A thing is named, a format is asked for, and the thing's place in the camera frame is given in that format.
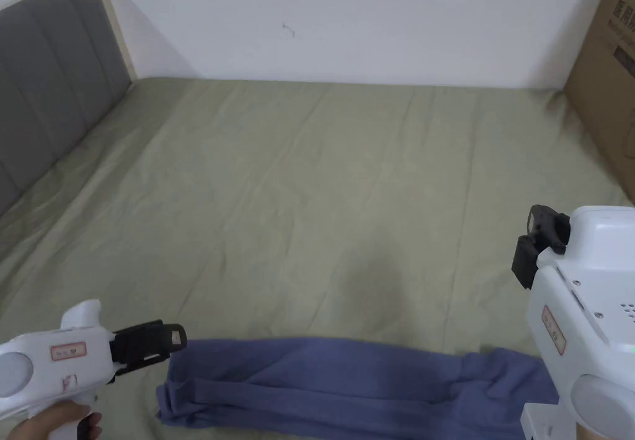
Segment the folded fabric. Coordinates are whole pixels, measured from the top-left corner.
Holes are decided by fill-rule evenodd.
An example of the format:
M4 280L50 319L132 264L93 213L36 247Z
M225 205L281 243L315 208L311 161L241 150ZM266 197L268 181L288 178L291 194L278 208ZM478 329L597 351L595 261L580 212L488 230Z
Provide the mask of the folded fabric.
M157 388L164 424L323 439L524 440L527 402L557 403L544 364L347 339L192 340Z

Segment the wall mark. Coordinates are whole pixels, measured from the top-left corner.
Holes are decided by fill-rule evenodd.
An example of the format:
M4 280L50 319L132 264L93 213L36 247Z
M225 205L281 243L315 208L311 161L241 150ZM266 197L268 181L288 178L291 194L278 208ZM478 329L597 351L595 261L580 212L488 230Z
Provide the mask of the wall mark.
M287 26L286 23L282 24L282 29L288 29L289 33L291 33L291 37L295 38L295 32L293 31L293 29L291 29L289 26Z

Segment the gray upholstered headboard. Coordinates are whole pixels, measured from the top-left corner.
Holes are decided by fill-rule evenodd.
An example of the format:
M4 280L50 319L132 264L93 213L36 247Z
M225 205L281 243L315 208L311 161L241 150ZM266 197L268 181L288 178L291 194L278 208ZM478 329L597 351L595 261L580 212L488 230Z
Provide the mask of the gray upholstered headboard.
M21 0L0 11L0 213L129 86L102 0Z

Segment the black clamp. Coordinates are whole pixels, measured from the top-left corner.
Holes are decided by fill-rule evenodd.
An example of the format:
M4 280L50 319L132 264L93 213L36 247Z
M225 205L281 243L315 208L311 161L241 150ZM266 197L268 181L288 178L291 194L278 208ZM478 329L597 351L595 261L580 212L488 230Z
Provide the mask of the black clamp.
M173 352L185 349L187 337L181 325L164 325L155 320L113 333L110 341L112 362L124 365L115 377L165 361Z
M526 289L531 289L538 271L538 255L547 248L564 254L569 243L569 217L545 205L534 205L527 219L527 234L519 236L513 254L512 272Z

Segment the human hand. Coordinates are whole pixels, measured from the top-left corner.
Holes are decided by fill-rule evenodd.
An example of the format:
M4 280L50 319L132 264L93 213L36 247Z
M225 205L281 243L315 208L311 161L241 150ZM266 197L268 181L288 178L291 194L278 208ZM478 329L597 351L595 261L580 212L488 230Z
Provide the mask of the human hand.
M52 405L37 415L19 423L9 433L7 440L48 440L48 436L65 423L79 421L90 412L85 405L78 405L71 401L62 401ZM102 414L91 413L88 423L90 425L89 440L97 440L102 430L97 426L102 419Z
M589 430L586 430L581 424L576 425L577 440L607 440L602 435L594 434Z

